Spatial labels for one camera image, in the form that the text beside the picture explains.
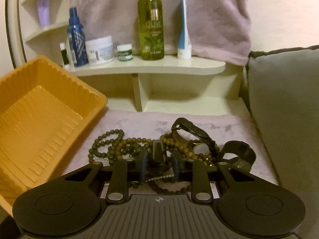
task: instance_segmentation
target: pink cloth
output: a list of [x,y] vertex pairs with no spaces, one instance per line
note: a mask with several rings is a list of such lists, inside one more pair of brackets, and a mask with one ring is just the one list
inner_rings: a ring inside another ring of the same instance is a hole
[[[73,155],[73,158],[69,162],[64,161],[64,163],[62,163],[64,167],[61,172],[66,174],[88,164],[88,150],[91,148],[94,140],[106,131],[111,129],[123,129],[125,132],[124,138],[145,137],[159,139],[162,134],[170,132],[172,124],[178,117],[185,117],[198,127],[204,129],[221,149],[229,140],[240,140],[248,143],[256,152],[256,162],[252,167],[251,173],[274,184],[278,184],[271,161],[253,120],[250,117],[230,115],[194,116],[158,112],[108,110],[85,139],[82,146]],[[191,135],[186,132],[182,135],[188,139],[191,137]],[[107,147],[101,148],[99,151],[105,152],[106,150]],[[105,165],[108,165],[107,160],[102,161]],[[158,181],[158,184],[170,190],[179,190],[187,185],[186,182],[169,184],[162,183],[161,181]],[[130,193],[152,194],[154,192],[149,186],[140,186],[138,189],[130,188]]]
[[[162,0],[165,54],[176,54],[181,0]],[[247,0],[187,0],[192,55],[246,65],[250,52]],[[115,45],[132,43],[139,54],[138,0],[70,0],[87,40],[108,35]]]

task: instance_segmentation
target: small bottle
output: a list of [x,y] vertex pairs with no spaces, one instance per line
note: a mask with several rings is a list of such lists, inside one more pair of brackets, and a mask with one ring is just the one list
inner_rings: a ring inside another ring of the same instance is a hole
[[164,58],[163,10],[161,0],[138,1],[138,25],[143,60]]
[[122,62],[130,61],[133,59],[132,44],[124,44],[117,46],[119,60]]
[[63,68],[65,70],[70,70],[70,62],[68,59],[68,54],[66,52],[66,47],[64,42],[60,43],[60,49],[61,49],[61,55],[63,59]]
[[87,50],[85,47],[85,36],[83,25],[80,23],[80,18],[76,7],[69,9],[70,19],[68,27],[68,39],[70,43],[72,60],[75,67],[84,66],[89,63],[87,58]]

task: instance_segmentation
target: bead necklace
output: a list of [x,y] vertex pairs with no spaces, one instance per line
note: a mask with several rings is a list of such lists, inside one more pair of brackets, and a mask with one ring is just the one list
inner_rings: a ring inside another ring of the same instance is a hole
[[[118,134],[116,139],[107,139],[110,135]],[[129,157],[136,158],[139,153],[142,151],[142,149],[148,150],[152,144],[152,139],[146,139],[146,138],[127,138],[123,139],[124,137],[124,131],[122,129],[115,129],[110,130],[99,136],[97,139],[95,139],[95,142],[93,143],[92,147],[89,149],[89,162],[94,162],[94,156],[98,158],[105,158],[109,160],[110,165],[114,165],[115,161],[121,161],[123,160],[123,155],[129,155]],[[174,141],[171,134],[165,134],[160,137],[161,141],[163,142],[165,150],[172,152],[173,150],[178,150],[178,152],[181,154],[183,158],[187,159],[198,159],[200,161],[204,161],[205,165],[212,166],[212,158],[211,156],[206,156],[203,154],[196,155],[192,152],[191,148],[185,148],[181,145],[179,145],[177,142]],[[194,143],[200,143],[200,140],[193,140]],[[100,153],[98,151],[99,148],[110,145],[108,147],[107,153]],[[145,182],[128,182],[128,188],[138,188],[140,185],[144,185],[145,183],[148,183],[149,186],[153,191],[155,191],[158,194],[164,194],[164,195],[178,195],[178,194],[185,194],[187,191],[191,191],[191,185],[188,185],[185,188],[181,188],[181,190],[177,191],[169,191],[168,189],[160,188],[156,183],[155,180],[162,179],[164,182],[175,182],[174,175],[164,175],[160,177],[151,177]]]

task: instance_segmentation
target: spray bottle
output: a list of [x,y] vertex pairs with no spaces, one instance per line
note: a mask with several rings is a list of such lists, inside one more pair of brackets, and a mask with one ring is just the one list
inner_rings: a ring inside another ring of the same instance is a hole
[[139,0],[138,24],[142,59],[159,60],[164,58],[162,1]]

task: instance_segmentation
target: ribbed gray surface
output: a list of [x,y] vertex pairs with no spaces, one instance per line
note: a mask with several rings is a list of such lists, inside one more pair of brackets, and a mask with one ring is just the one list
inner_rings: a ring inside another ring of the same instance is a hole
[[186,195],[133,195],[125,204],[109,206],[89,229],[68,238],[247,239],[225,227],[210,207],[193,204]]

